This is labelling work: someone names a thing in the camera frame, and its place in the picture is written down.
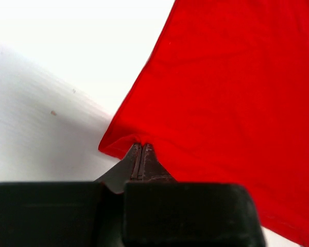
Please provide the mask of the red t shirt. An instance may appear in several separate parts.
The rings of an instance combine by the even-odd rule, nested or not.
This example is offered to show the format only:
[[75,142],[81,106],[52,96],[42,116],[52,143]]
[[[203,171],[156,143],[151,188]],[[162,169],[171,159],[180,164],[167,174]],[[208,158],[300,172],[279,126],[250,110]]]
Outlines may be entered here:
[[99,150],[134,143],[178,181],[242,184],[309,246],[309,1],[175,1]]

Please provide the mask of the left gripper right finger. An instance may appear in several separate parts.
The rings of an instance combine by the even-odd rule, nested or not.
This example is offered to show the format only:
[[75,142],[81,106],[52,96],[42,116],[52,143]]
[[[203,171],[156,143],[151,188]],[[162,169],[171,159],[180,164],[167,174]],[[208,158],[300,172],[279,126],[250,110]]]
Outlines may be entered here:
[[158,161],[153,145],[145,144],[141,154],[141,180],[146,182],[175,182]]

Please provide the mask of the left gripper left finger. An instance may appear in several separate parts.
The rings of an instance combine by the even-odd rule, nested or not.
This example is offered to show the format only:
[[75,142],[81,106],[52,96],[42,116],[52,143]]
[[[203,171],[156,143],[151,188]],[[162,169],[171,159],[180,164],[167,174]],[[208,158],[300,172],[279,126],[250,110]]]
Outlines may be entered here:
[[133,144],[122,160],[94,182],[104,184],[113,193],[123,193],[125,183],[133,178],[134,170],[138,173],[141,153],[142,145]]

